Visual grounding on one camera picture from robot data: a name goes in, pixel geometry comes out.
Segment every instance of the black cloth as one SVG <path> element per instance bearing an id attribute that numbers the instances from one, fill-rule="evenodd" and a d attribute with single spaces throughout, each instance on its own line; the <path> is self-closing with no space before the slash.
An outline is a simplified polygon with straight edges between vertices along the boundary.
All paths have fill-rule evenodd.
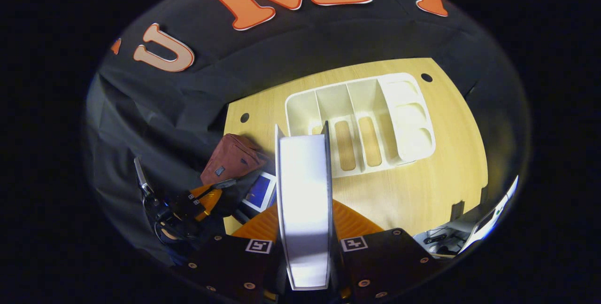
<path id="1" fill-rule="evenodd" d="M 451 2 L 444 0 L 449 16 L 443 18 L 420 10 L 416 0 L 328 7 L 303 0 L 296 11 L 256 1 L 275 7 L 276 16 L 240 32 L 219 0 L 163 0 L 116 36 L 122 39 L 117 55 L 107 49 L 86 99 L 85 163 L 103 210 L 133 246 L 171 263 L 144 216 L 135 156 L 169 192 L 198 187 L 200 171 L 223 135 L 228 103 L 363 62 L 433 58 L 466 96 L 487 154 L 503 148 L 502 155 L 487 156 L 489 167 L 509 167 L 491 181 L 489 195 L 507 190 L 527 150 L 524 94 L 493 38 Z M 171 73 L 133 60 L 140 44 L 173 57 L 142 41 L 153 23 L 193 50 L 191 67 Z"/>

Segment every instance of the black fabric backdrop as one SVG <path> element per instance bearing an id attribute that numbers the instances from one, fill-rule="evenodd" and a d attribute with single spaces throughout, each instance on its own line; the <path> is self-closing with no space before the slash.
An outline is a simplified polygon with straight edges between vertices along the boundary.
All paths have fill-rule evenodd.
<path id="1" fill-rule="evenodd" d="M 149 265 L 108 224 L 80 160 L 80 111 L 90 77 L 120 31 L 159 1 L 7 2 L 6 15 L 15 23 L 7 28 L 6 44 L 17 58 L 7 62 L 6 77 L 18 78 L 7 79 L 7 104 L 15 108 L 7 120 L 21 121 L 25 129 L 24 135 L 9 134 L 8 143 L 20 154 L 13 156 L 18 164 L 7 175 L 15 178 L 9 195 L 26 205 L 28 214 L 9 218 L 21 224 L 10 226 L 17 230 L 7 234 L 13 243 L 9 274 L 27 276 L 7 289 L 11 302 L 205 301 Z M 450 1 L 490 30 L 516 64 L 532 102 L 535 155 L 524 187 L 528 191 L 502 225 L 463 263 L 404 300 L 598 299 L 592 289 L 599 281 L 599 273 L 592 273 L 597 262 L 592 245 L 586 244 L 587 227 L 594 222 L 586 204 L 594 204 L 594 196 L 583 196 L 594 182 L 595 149 L 586 141 L 596 136 L 592 128 L 598 115 L 587 114 L 593 104 L 580 98 L 595 88 L 594 71 L 586 69 L 594 59 L 589 51 L 593 38 L 582 36 L 594 30 L 587 15 L 591 6 L 586 0 Z M 565 101 L 571 107 L 556 108 Z M 580 140 L 568 141 L 569 135 Z M 15 192 L 23 182 L 33 186 Z M 578 214 L 568 216 L 570 210 Z M 37 231 L 40 239 L 33 242 Z"/>
<path id="2" fill-rule="evenodd" d="M 391 58 L 433 58 L 466 96 L 488 165 L 507 167 L 502 176 L 490 173 L 491 201 L 500 201 L 529 154 L 517 73 L 494 39 L 453 4 L 445 2 L 449 16 L 442 18 L 415 1 L 321 7 L 303 0 L 299 10 L 277 9 L 245 32 L 231 27 L 232 14 L 219 0 L 163 0 L 144 13 L 119 34 L 119 53 L 107 51 L 86 101 L 84 160 L 109 218 L 136 248 L 169 263 L 146 222 L 133 157 L 142 157 L 165 190 L 198 187 L 223 135 L 227 103 L 312 73 Z M 169 73 L 133 60 L 153 23 L 195 52 L 190 68 Z M 156 43 L 146 47 L 172 56 Z"/>

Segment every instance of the brown bag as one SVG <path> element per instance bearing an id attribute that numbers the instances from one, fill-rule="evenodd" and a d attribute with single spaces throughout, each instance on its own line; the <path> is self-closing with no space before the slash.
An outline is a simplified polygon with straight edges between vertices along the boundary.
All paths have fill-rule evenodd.
<path id="1" fill-rule="evenodd" d="M 207 185 L 245 176 L 268 161 L 259 150 L 261 148 L 246 137 L 228 133 L 217 144 L 200 179 Z"/>

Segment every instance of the white desk organizer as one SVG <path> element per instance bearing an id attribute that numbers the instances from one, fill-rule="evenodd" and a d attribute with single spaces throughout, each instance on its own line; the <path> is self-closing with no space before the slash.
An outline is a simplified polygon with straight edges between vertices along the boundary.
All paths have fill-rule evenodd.
<path id="1" fill-rule="evenodd" d="M 434 153 L 430 113 L 408 73 L 354 79 L 288 96 L 290 136 L 321 133 L 329 121 L 332 177 L 392 169 Z"/>

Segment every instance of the light wood tabletop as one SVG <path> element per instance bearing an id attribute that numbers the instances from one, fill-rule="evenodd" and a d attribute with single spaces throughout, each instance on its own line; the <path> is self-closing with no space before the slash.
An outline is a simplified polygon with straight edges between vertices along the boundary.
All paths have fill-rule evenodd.
<path id="1" fill-rule="evenodd" d="M 269 88 L 230 103 L 223 133 L 249 137 L 273 158 L 274 124 L 288 136 L 284 107 L 288 96 L 388 73 L 409 73 L 418 82 L 434 129 L 434 153 L 393 169 L 333 178 L 333 198 L 385 230 L 401 227 L 416 235 L 434 229 L 451 219 L 454 204 L 463 201 L 464 212 L 477 206 L 488 175 L 485 148 L 474 116 L 451 79 L 431 58 L 355 64 Z M 423 73 L 432 81 L 422 79 Z M 249 118 L 242 123 L 240 118 L 245 113 Z M 369 119 L 359 122 L 372 126 Z M 366 141 L 369 145 L 373 139 Z M 377 162 L 378 156 L 366 159 Z M 231 216 L 224 218 L 224 223 L 228 234 L 241 226 Z"/>

